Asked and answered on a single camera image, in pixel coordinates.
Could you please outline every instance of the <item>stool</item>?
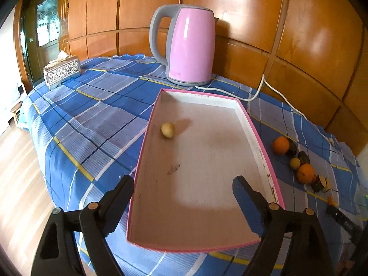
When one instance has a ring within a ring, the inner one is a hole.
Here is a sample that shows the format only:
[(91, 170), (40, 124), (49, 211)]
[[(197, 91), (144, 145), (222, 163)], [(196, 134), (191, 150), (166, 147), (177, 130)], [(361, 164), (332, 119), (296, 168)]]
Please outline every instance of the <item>stool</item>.
[(16, 104), (11, 110), (10, 112), (13, 113), (13, 117), (14, 117), (14, 122), (15, 122), (15, 126), (18, 127), (18, 120), (19, 120), (19, 114), (21, 111), (21, 106), (22, 106), (23, 101), (20, 101), (18, 104)]

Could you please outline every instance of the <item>blue plaid tablecloth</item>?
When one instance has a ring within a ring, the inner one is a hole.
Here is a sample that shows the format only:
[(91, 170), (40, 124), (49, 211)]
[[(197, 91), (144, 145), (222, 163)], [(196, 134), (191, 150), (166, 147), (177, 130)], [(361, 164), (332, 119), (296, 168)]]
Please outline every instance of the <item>blue plaid tablecloth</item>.
[[(44, 82), (34, 88), (23, 102), (19, 122), (31, 133), (55, 206), (65, 211), (99, 201), (122, 175), (134, 176), (152, 104), (161, 88), (200, 91), (174, 86), (165, 78), (164, 66), (142, 54), (89, 59), (81, 67), (81, 76), (52, 91)], [(256, 92), (217, 75), (208, 86), (241, 98)], [(348, 234), (325, 214), (328, 196), (332, 194), (340, 210), (356, 224), (363, 227), (368, 218), (368, 199), (360, 185), (366, 180), (356, 158), (346, 144), (270, 96), (261, 93), (252, 102), (242, 103), (270, 157), (286, 209), (314, 209), (336, 264), (351, 252), (351, 243)], [(332, 190), (316, 194), (295, 179), (288, 167), (290, 159), (272, 152), (272, 142), (280, 135), (308, 154), (316, 173), (330, 178)], [(116, 231), (107, 237), (126, 275), (242, 275), (258, 246), (208, 254), (145, 250), (126, 241), (127, 212), (128, 208)], [(91, 266), (83, 236), (76, 236), (80, 256)], [(273, 275), (280, 274), (289, 243), (286, 234)]]

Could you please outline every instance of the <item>screw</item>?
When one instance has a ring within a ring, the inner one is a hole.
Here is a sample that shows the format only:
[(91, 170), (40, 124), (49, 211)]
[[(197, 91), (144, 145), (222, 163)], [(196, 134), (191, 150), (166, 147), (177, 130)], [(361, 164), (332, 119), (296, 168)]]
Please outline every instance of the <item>screw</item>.
[(312, 209), (310, 209), (310, 208), (307, 208), (307, 209), (305, 210), (305, 212), (307, 213), (307, 215), (310, 215), (310, 216), (314, 215), (314, 210), (312, 210)]
[(58, 213), (60, 213), (61, 212), (61, 208), (59, 208), (59, 207), (56, 207), (56, 208), (54, 208), (53, 210), (52, 210), (52, 213), (54, 214), (54, 215), (57, 215)]
[(89, 208), (90, 210), (97, 209), (97, 208), (98, 208), (98, 203), (97, 203), (97, 202), (91, 202), (91, 203), (88, 205), (88, 208)]
[(268, 207), (271, 209), (271, 210), (278, 210), (279, 209), (279, 205), (274, 203), (274, 202), (271, 202)]

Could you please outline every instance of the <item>kettle lid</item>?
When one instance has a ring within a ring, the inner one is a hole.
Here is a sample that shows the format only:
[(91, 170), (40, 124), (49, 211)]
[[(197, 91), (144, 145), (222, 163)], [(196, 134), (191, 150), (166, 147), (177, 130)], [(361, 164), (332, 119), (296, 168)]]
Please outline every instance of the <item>kettle lid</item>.
[(202, 10), (207, 10), (207, 11), (211, 11), (213, 12), (211, 9), (206, 8), (206, 7), (201, 7), (201, 6), (197, 6), (197, 5), (189, 5), (189, 4), (177, 4), (178, 7), (180, 8), (193, 8), (193, 9), (202, 9)]

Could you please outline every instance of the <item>kettle handle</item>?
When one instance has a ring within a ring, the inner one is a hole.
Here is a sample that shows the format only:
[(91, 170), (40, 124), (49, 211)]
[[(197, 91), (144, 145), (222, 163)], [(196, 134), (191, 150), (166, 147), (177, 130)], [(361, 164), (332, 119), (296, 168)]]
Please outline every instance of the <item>kettle handle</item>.
[(180, 6), (181, 6), (180, 4), (173, 4), (173, 5), (167, 4), (157, 8), (155, 13), (153, 14), (151, 25), (149, 27), (149, 46), (152, 55), (158, 62), (162, 63), (165, 66), (168, 65), (167, 59), (160, 54), (159, 49), (157, 47), (158, 30), (161, 20), (164, 17), (174, 18), (178, 13), (178, 11), (180, 11), (181, 9)]

